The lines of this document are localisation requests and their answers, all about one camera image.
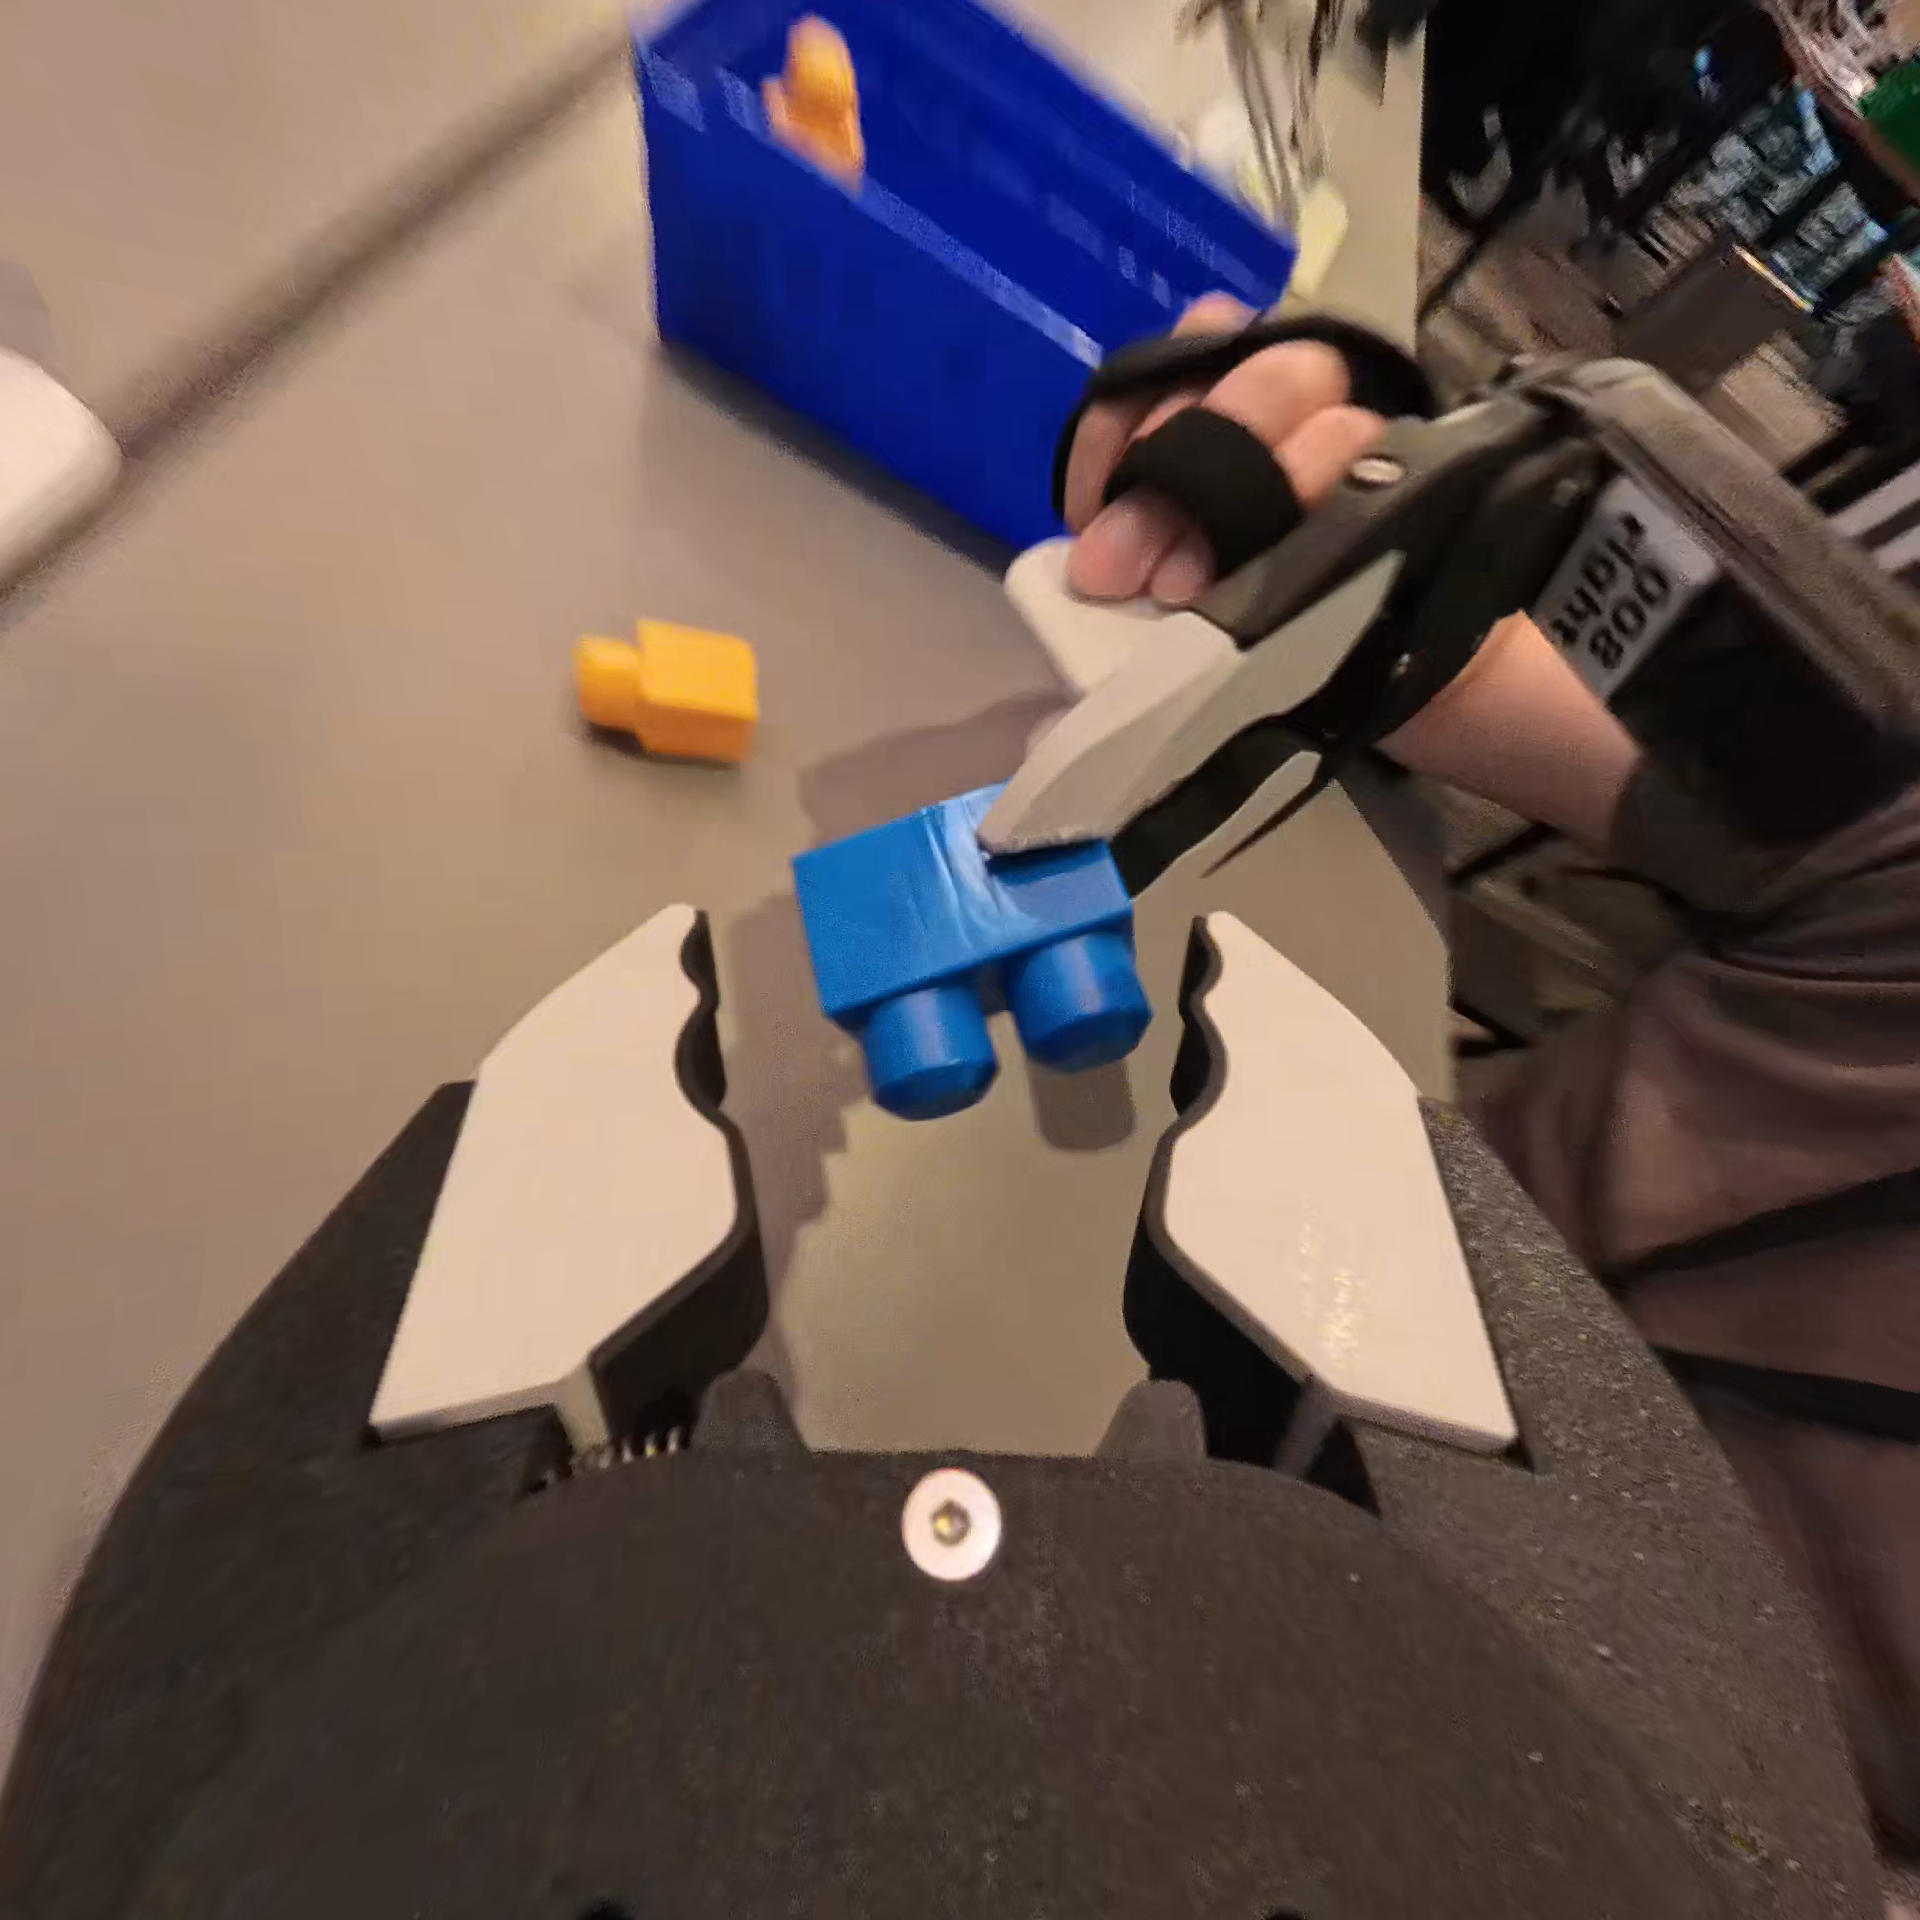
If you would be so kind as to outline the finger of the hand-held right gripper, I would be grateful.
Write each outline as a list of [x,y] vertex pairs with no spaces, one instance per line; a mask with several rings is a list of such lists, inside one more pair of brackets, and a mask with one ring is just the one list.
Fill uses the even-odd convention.
[[1288,719],[1233,735],[1117,832],[1117,875],[1129,898],[1144,897],[1220,834],[1228,839],[1206,875],[1251,852],[1327,792],[1355,753],[1355,738],[1300,730]]
[[1030,547],[1006,571],[1012,610],[1069,682],[1072,704],[1036,735],[977,827],[995,858],[1079,844],[1117,851],[1117,832],[1233,735],[1267,719],[1304,730],[1398,585],[1387,551],[1334,585],[1310,585],[1280,615],[1255,612],[1238,644],[1220,615],[1144,602],[1093,603],[1068,585],[1065,547]]

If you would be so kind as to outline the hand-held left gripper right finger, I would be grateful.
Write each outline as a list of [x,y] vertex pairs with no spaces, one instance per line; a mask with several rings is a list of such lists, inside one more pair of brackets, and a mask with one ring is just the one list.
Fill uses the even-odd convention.
[[1395,1053],[1229,913],[1190,924],[1172,1124],[1123,1295],[1206,1450],[1310,1474],[1340,1424],[1472,1456],[1520,1424]]

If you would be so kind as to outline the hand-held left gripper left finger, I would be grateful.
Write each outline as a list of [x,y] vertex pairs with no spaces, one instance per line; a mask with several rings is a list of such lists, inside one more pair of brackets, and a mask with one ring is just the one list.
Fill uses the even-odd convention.
[[688,1424],[771,1307],[705,913],[672,904],[486,1053],[377,1389],[383,1441],[526,1410],[573,1453]]

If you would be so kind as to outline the blue two-stud block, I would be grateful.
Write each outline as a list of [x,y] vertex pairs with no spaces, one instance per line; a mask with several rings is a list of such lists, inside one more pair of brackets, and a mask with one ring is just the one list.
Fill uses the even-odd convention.
[[977,827],[998,795],[981,786],[792,863],[823,1015],[901,1120],[977,1104],[998,1069],[996,1015],[1053,1073],[1116,1066],[1152,1021],[1112,852],[988,852]]

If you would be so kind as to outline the yellow one-stud block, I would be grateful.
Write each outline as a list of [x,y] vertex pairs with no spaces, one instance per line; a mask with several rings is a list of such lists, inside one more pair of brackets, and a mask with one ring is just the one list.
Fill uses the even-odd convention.
[[631,639],[583,636],[568,658],[583,723],[670,762],[737,765],[759,731],[753,650],[720,632],[639,620]]

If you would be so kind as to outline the blue plastic bin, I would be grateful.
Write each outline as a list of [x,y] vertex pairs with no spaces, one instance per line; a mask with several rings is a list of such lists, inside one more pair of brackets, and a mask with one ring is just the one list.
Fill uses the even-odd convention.
[[[857,185],[764,116],[803,16],[851,50]],[[1104,354],[1288,289],[1286,233],[995,7],[683,4],[632,67],[661,333],[1012,549],[1061,531],[1053,452]]]

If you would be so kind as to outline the yellow two-stud block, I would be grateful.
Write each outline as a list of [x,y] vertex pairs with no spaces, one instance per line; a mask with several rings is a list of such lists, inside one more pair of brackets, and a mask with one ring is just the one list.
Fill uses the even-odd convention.
[[857,74],[846,37],[820,16],[800,16],[783,61],[759,85],[768,130],[816,172],[857,189],[865,175]]

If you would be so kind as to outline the person's right hand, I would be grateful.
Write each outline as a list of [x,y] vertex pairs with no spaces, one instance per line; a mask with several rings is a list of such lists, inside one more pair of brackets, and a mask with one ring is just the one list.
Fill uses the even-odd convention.
[[1430,407],[1413,359],[1367,328],[1197,299],[1093,372],[1062,427],[1068,585],[1185,609],[1293,532],[1390,423]]

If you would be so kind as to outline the white stand base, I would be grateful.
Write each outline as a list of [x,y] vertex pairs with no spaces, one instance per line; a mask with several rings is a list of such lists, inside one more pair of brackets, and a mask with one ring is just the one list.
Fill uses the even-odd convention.
[[1,588],[78,532],[119,474],[102,421],[41,364],[1,349]]

